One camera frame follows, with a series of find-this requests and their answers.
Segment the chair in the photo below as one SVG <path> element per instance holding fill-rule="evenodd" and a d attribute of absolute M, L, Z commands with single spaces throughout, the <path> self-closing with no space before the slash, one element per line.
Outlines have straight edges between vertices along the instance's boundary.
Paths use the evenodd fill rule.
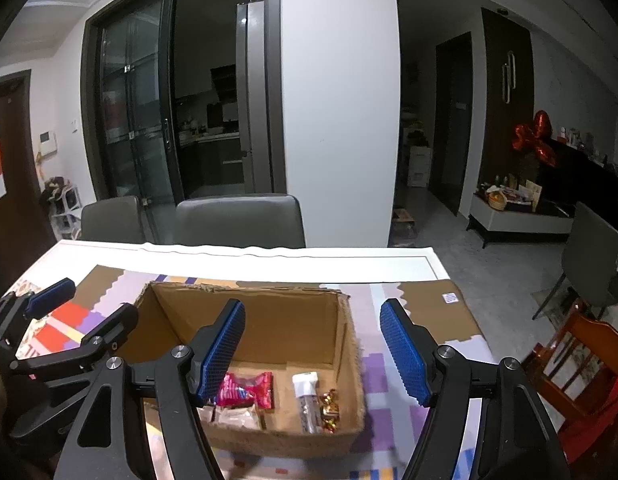
<path fill-rule="evenodd" d="M 547 346 L 537 344 L 522 362 L 522 367 L 536 391 L 564 416 L 566 422 L 582 419 L 599 407 L 618 375 L 618 332 L 608 323 L 585 317 L 582 314 L 584 309 L 582 301 L 577 300 L 563 327 L 556 332 L 549 344 Z M 553 369 L 546 374 L 545 368 L 567 334 L 572 338 L 564 343 L 567 346 L 566 351 Z M 590 353 L 563 386 L 557 386 L 552 379 L 581 344 L 587 347 Z M 565 393 L 566 389 L 594 357 L 600 359 L 604 367 L 576 399 L 571 399 Z"/>
<path fill-rule="evenodd" d="M 82 240 L 143 244 L 140 202 L 135 196 L 119 196 L 84 206 L 80 217 Z"/>
<path fill-rule="evenodd" d="M 291 195 L 211 196 L 178 204 L 174 243 L 298 249 L 305 247 L 305 232 Z"/>
<path fill-rule="evenodd" d="M 563 274 L 531 319 L 543 311 L 565 278 L 589 307 L 605 309 L 613 304 L 608 286 L 617 257 L 618 231 L 585 204 L 577 203 L 572 232 L 563 251 Z"/>

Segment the silver bolt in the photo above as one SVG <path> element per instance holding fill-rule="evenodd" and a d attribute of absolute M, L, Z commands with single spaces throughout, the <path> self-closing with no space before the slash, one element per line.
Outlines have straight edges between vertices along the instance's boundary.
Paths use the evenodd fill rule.
<path fill-rule="evenodd" d="M 184 346 L 184 345 L 174 346 L 171 349 L 171 355 L 173 355 L 176 358 L 184 357 L 188 353 L 189 353 L 189 347 L 188 346 Z"/>
<path fill-rule="evenodd" d="M 518 368 L 520 368 L 520 363 L 513 357 L 505 357 L 502 361 L 509 370 L 518 370 Z"/>
<path fill-rule="evenodd" d="M 455 350 L 449 345 L 440 345 L 438 347 L 438 355 L 443 359 L 449 359 L 455 355 Z"/>
<path fill-rule="evenodd" d="M 115 357 L 109 358 L 109 360 L 106 362 L 106 367 L 109 370 L 115 370 L 121 364 L 122 364 L 122 357 L 115 356 Z"/>

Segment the gray chair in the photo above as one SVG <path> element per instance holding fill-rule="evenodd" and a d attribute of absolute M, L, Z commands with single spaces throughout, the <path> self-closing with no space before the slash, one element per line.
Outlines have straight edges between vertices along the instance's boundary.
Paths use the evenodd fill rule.
<path fill-rule="evenodd" d="M 146 241 L 140 202 L 135 196 L 119 196 L 84 206 L 80 217 L 82 240 L 143 244 Z"/>
<path fill-rule="evenodd" d="M 176 207 L 174 243 L 227 247 L 305 246 L 298 200 L 284 194 L 210 196 Z"/>
<path fill-rule="evenodd" d="M 572 232 L 563 251 L 563 275 L 531 319 L 538 317 L 565 278 L 590 308 L 605 309 L 615 303 L 608 286 L 616 272 L 617 258 L 618 231 L 585 204 L 577 203 Z"/>

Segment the small container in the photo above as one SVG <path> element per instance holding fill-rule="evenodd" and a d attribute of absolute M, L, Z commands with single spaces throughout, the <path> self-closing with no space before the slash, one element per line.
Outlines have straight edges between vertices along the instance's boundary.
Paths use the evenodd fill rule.
<path fill-rule="evenodd" d="M 323 432 L 320 418 L 320 405 L 318 395 L 315 392 L 315 384 L 318 382 L 316 372 L 296 374 L 291 377 L 294 381 L 295 398 L 298 399 L 298 410 L 303 433 L 317 434 Z"/>

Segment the open cardboard box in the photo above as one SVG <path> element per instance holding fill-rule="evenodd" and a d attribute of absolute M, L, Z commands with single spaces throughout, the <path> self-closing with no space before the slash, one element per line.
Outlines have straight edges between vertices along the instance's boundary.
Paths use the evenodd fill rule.
<path fill-rule="evenodd" d="M 348 297 L 317 288 L 225 288 L 151 282 L 136 300 L 138 325 L 118 350 L 129 363 L 155 360 L 214 322 L 231 298 L 244 303 L 246 327 L 231 362 L 238 376 L 273 372 L 275 408 L 265 430 L 202 426 L 211 446 L 261 456 L 314 458 L 349 452 L 363 429 L 364 397 L 358 344 Z M 303 434 L 293 374 L 318 372 L 318 393 L 336 388 L 335 434 Z"/>

